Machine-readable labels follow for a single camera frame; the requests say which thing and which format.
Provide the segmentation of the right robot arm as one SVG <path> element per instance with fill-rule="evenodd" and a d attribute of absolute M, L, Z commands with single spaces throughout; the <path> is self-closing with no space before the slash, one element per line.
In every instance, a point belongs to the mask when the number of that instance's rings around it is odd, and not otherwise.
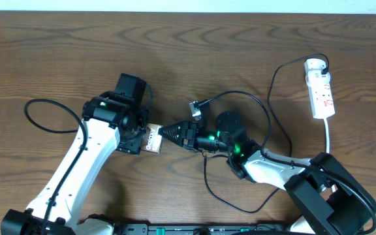
<path fill-rule="evenodd" d="M 273 153 L 247 136 L 235 112 L 219 114 L 215 127 L 179 121 L 159 134 L 190 151 L 223 153 L 238 178 L 286 191 L 302 213 L 290 233 L 365 234 L 364 225 L 376 223 L 376 201 L 329 153 L 312 159 Z"/>

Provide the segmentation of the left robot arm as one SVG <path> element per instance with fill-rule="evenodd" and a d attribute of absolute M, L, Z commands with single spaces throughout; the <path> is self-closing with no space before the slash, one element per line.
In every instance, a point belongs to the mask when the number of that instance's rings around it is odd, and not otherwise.
<path fill-rule="evenodd" d="M 121 74 L 113 91 L 84 104 L 73 115 L 79 128 L 74 141 L 45 188 L 24 211 L 9 210 L 1 221 L 2 234 L 115 234 L 114 222 L 100 215 L 80 220 L 80 212 L 102 166 L 114 151 L 139 155 L 151 114 L 142 106 L 149 85 Z"/>

